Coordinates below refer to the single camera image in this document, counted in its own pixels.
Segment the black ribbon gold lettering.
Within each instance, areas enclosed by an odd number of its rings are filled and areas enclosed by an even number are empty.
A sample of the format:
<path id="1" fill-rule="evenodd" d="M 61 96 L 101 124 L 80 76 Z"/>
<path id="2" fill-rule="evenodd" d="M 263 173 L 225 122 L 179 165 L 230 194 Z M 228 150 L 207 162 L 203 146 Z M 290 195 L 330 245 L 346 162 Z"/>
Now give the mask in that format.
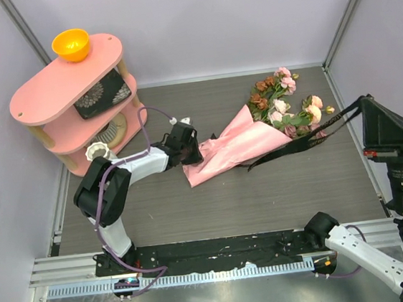
<path id="1" fill-rule="evenodd" d="M 251 164 L 243 164 L 241 165 L 241 167 L 246 168 L 247 172 L 250 172 L 253 168 L 259 166 L 260 164 L 267 163 L 283 156 L 289 156 L 291 154 L 308 151 L 313 147 L 322 144 L 329 137 L 337 133 L 338 130 L 342 129 L 344 126 L 350 123 L 355 117 L 362 114 L 362 101 L 366 97 L 368 97 L 368 95 L 359 96 L 356 101 L 350 104 L 350 106 L 344 108 L 342 111 L 333 116 L 330 120 L 320 125 L 317 129 L 311 130 L 304 136 L 292 140 L 291 142 L 284 144 L 283 146 L 271 151 L 270 153 L 261 156 L 259 159 L 252 162 Z M 340 120 L 342 120 L 343 123 L 339 125 L 336 129 L 328 133 L 328 135 L 325 135 L 324 137 L 318 136 L 321 131 L 325 131 L 327 128 L 331 127 L 333 124 L 337 123 Z"/>

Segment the pink wrapping paper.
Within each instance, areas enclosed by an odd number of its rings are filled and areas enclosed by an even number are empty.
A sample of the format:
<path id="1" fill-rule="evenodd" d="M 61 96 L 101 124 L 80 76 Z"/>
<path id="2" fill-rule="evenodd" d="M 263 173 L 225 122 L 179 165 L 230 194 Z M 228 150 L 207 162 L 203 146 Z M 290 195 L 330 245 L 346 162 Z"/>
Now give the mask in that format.
<path id="1" fill-rule="evenodd" d="M 263 156 L 291 142 L 291 138 L 271 125 L 253 121 L 248 106 L 243 106 L 229 125 L 215 139 L 199 145 L 203 161 L 184 166 L 191 187 L 196 187 L 218 174 Z"/>

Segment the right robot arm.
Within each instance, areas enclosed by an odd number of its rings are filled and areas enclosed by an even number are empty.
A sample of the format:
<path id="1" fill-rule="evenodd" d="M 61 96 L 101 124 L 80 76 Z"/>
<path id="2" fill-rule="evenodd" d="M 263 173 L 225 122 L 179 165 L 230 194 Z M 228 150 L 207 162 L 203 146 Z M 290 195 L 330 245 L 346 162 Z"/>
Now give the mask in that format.
<path id="1" fill-rule="evenodd" d="M 305 241 L 313 250 L 331 250 L 352 260 L 403 302 L 403 117 L 370 95 L 360 97 L 358 104 L 363 118 L 363 153 L 387 167 L 392 193 L 387 206 L 394 219 L 364 222 L 363 231 L 370 238 L 362 240 L 356 228 L 319 212 L 304 228 Z"/>

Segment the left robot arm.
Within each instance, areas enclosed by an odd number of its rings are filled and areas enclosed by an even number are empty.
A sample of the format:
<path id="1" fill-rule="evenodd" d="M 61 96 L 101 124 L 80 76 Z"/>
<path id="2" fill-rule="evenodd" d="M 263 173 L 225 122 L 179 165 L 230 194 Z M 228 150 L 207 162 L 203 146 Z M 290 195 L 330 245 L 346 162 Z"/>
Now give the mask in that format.
<path id="1" fill-rule="evenodd" d="M 129 273 L 136 264 L 136 247 L 121 220 L 129 188 L 175 166 L 202 162 L 196 137 L 190 118 L 183 118 L 149 150 L 112 161 L 99 156 L 90 164 L 73 202 L 94 225 L 104 251 L 111 256 L 110 264 L 118 272 Z"/>

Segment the white ribbed vase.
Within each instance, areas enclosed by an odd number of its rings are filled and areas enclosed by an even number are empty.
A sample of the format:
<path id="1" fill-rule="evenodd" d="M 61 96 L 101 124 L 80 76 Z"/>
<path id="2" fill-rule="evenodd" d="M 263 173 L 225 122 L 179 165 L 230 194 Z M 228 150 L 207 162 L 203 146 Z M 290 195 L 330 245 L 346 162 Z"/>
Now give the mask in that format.
<path id="1" fill-rule="evenodd" d="M 97 157 L 103 157 L 107 160 L 112 161 L 116 159 L 116 154 L 109 149 L 107 143 L 103 143 L 101 141 L 91 143 L 85 151 L 85 156 L 87 161 L 92 162 Z"/>

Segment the round wooden disc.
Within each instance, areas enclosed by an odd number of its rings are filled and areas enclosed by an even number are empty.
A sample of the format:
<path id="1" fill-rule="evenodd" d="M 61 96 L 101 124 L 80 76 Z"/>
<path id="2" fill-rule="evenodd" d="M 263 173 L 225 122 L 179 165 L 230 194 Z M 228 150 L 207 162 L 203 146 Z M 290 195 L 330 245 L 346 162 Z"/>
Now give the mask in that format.
<path id="1" fill-rule="evenodd" d="M 112 136 L 112 139 L 109 140 L 108 146 L 115 148 L 125 137 L 128 127 L 127 119 L 123 113 L 118 113 L 109 125 L 109 134 Z"/>

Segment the striped round container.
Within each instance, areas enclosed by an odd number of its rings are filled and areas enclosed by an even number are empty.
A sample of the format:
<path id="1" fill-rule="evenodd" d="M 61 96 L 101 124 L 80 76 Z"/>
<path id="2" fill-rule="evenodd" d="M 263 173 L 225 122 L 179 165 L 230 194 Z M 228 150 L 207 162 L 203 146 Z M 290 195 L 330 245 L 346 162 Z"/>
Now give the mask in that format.
<path id="1" fill-rule="evenodd" d="M 109 122 L 97 135 L 94 137 L 96 142 L 111 143 L 118 132 L 118 127 L 114 122 Z"/>

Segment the artificial flower bunch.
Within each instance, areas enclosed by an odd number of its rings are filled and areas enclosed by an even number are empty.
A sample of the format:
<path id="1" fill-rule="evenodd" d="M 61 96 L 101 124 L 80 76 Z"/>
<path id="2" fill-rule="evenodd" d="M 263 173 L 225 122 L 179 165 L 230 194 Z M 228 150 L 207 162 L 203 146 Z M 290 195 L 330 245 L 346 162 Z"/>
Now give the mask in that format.
<path id="1" fill-rule="evenodd" d="M 289 138 L 297 139 L 317 129 L 323 115 L 335 112 L 333 106 L 325 106 L 317 95 L 302 99 L 300 110 L 294 111 L 288 98 L 295 93 L 298 78 L 299 74 L 280 67 L 256 82 L 247 101 L 253 120 L 262 121 Z"/>

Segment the black floral patterned tray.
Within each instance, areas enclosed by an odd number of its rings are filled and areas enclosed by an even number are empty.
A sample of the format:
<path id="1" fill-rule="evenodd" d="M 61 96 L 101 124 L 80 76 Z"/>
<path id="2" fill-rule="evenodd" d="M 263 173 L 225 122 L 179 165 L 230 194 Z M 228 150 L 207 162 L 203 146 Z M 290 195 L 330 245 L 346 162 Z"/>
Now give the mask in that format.
<path id="1" fill-rule="evenodd" d="M 131 89 L 116 70 L 111 70 L 96 82 L 74 103 L 80 117 L 87 120 L 102 114 L 123 102 L 131 95 Z"/>

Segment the pink three-tier shelf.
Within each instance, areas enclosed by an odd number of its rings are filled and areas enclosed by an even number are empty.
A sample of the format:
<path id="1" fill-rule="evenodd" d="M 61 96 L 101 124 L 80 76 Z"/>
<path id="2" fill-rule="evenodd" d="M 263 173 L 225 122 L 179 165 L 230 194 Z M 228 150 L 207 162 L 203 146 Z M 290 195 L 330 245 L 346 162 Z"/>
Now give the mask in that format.
<path id="1" fill-rule="evenodd" d="M 131 90 L 123 102 L 97 115 L 83 119 L 74 103 L 97 81 L 116 69 Z M 13 95 L 11 116 L 24 125 L 71 173 L 84 176 L 89 168 L 86 145 L 112 119 L 126 118 L 124 137 L 113 148 L 118 153 L 140 131 L 147 120 L 141 109 L 137 82 L 123 61 L 123 45 L 111 34 L 90 36 L 90 53 L 82 62 L 53 60 Z"/>

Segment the orange plastic bowl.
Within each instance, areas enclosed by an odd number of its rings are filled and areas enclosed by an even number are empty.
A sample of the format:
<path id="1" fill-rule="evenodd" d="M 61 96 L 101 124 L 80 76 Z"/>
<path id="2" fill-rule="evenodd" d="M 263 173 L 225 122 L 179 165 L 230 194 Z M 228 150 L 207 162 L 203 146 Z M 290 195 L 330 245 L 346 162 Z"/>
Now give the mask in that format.
<path id="1" fill-rule="evenodd" d="M 90 52 L 90 36 L 84 29 L 67 29 L 53 39 L 51 46 L 60 59 L 80 62 Z"/>

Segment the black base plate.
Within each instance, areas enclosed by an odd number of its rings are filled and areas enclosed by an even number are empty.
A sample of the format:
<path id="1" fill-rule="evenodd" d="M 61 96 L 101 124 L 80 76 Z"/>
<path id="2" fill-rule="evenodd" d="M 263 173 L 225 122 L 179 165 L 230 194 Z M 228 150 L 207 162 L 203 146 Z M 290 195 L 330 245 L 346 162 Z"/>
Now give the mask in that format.
<path id="1" fill-rule="evenodd" d="M 326 232 L 311 230 L 220 237 L 138 247 L 124 261 L 144 270 L 144 278 L 156 277 L 161 266 L 167 267 L 166 277 L 242 269 L 247 263 L 262 268 L 297 262 L 303 254 L 322 252 L 326 250 L 326 238 Z"/>

